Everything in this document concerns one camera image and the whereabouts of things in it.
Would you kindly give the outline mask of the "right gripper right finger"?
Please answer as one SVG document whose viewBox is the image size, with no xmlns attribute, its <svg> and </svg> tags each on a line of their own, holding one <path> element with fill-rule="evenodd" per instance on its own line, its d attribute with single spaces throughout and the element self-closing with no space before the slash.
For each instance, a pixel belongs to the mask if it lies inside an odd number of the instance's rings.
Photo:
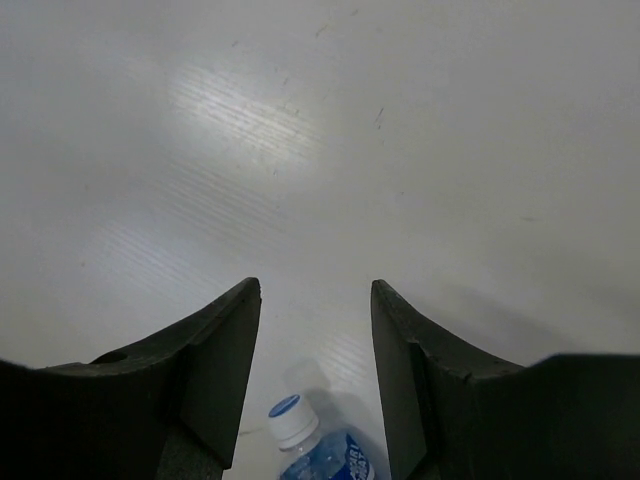
<svg viewBox="0 0 640 480">
<path fill-rule="evenodd" d="M 524 367 L 418 312 L 387 282 L 371 322 L 395 479 L 635 479 L 639 359 L 558 354 Z"/>
</svg>

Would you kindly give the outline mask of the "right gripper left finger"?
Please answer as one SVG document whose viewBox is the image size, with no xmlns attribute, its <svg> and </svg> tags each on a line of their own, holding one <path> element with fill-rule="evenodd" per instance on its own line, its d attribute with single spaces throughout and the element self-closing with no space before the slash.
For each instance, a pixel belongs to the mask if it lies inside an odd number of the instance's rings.
<svg viewBox="0 0 640 480">
<path fill-rule="evenodd" d="M 89 363 L 1 364 L 5 479 L 218 479 L 233 461 L 261 310 L 247 278 Z"/>
</svg>

